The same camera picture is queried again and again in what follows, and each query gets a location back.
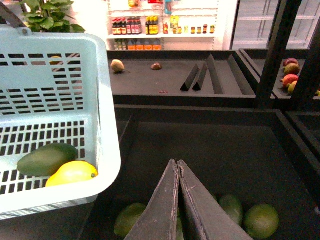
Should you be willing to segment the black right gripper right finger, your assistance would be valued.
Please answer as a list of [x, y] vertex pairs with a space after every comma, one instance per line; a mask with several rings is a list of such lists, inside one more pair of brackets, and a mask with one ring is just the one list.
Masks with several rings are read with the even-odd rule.
[[189, 166], [177, 162], [178, 207], [186, 240], [250, 240], [214, 199]]

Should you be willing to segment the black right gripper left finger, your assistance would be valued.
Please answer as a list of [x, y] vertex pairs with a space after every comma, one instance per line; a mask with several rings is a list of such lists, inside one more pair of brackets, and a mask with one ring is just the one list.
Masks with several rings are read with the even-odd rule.
[[169, 160], [152, 197], [126, 240], [175, 240], [177, 237], [179, 170]]

